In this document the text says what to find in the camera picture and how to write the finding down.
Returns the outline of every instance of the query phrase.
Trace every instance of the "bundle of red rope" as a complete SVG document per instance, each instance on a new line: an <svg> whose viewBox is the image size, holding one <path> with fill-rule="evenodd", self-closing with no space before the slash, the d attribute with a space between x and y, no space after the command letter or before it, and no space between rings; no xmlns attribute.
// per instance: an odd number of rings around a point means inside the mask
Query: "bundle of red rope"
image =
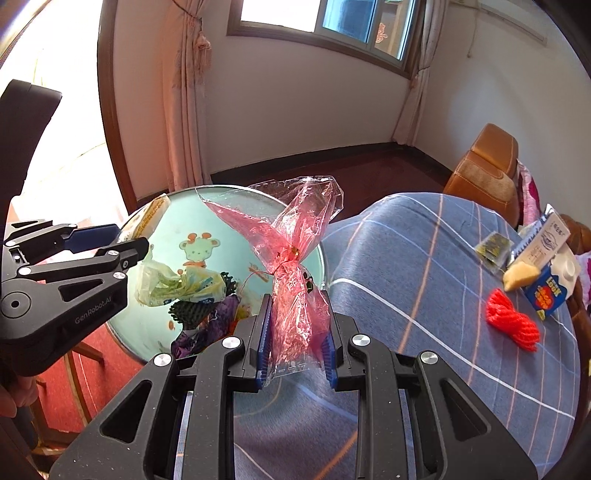
<svg viewBox="0 0 591 480"><path fill-rule="evenodd" d="M486 321L509 335L521 348L530 352L537 350L535 344L540 341L537 325L527 315L516 312L510 299L499 288L486 302Z"/></svg>

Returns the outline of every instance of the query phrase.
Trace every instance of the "blue gripper pad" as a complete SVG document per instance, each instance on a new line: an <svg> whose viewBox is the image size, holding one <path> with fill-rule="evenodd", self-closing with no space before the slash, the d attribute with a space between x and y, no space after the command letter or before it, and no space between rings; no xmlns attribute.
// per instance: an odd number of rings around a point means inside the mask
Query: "blue gripper pad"
<svg viewBox="0 0 591 480"><path fill-rule="evenodd" d="M106 247L117 238L119 231L120 228L114 223L77 229L64 242L64 247L73 254Z"/></svg>
<svg viewBox="0 0 591 480"><path fill-rule="evenodd" d="M329 381L330 388L336 388L336 349L331 332L328 332L320 348L322 350L322 361L324 363L326 379Z"/></svg>
<svg viewBox="0 0 591 480"><path fill-rule="evenodd" d="M256 384L263 388L269 371L269 355L271 354L271 304L265 312L261 330L261 341L256 353Z"/></svg>

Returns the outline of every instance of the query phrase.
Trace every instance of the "light blue tablecloth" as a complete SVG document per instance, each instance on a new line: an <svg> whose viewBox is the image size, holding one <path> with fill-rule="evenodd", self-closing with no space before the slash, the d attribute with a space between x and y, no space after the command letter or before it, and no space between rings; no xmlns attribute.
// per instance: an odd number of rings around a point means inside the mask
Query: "light blue tablecloth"
<svg viewBox="0 0 591 480"><path fill-rule="evenodd" d="M561 456L579 393L579 358L565 306L538 322L536 353L485 322L499 277L472 247L517 234L496 213L440 194L397 194L330 226L323 241L333 308L409 355L436 351L517 439L540 476ZM517 308L536 319L521 293ZM335 393L320 370L280 377L235 400L237 479L353 478L357 396Z"/></svg>

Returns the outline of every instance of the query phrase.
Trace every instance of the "curtain tassel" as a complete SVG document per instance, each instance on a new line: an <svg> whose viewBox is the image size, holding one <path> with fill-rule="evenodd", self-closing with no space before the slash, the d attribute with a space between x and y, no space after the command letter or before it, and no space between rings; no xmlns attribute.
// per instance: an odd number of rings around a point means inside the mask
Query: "curtain tassel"
<svg viewBox="0 0 591 480"><path fill-rule="evenodd" d="M195 40L195 69L199 79L203 78L203 74L212 65L212 44L206 38L203 30L199 31L199 35Z"/></svg>

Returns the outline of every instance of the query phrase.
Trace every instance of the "white wall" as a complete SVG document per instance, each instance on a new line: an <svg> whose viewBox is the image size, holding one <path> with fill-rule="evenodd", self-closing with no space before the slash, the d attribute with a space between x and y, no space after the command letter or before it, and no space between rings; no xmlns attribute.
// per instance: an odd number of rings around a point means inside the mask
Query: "white wall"
<svg viewBox="0 0 591 480"><path fill-rule="evenodd" d="M227 37L230 0L211 2L207 74L211 171L325 148L390 140L408 80L304 44Z"/></svg>
<svg viewBox="0 0 591 480"><path fill-rule="evenodd" d="M119 130L138 198L167 188L160 29L170 0L119 0L113 68Z"/></svg>
<svg viewBox="0 0 591 480"><path fill-rule="evenodd" d="M160 28L170 0L119 0L115 93L138 197L167 187ZM204 30L211 172L269 158L389 141L408 80L362 60L304 44L227 37L230 0L211 1Z"/></svg>
<svg viewBox="0 0 591 480"><path fill-rule="evenodd" d="M417 147L450 169L493 122L519 142L543 202L591 225L591 80L547 18L548 46L451 5L431 68Z"/></svg>

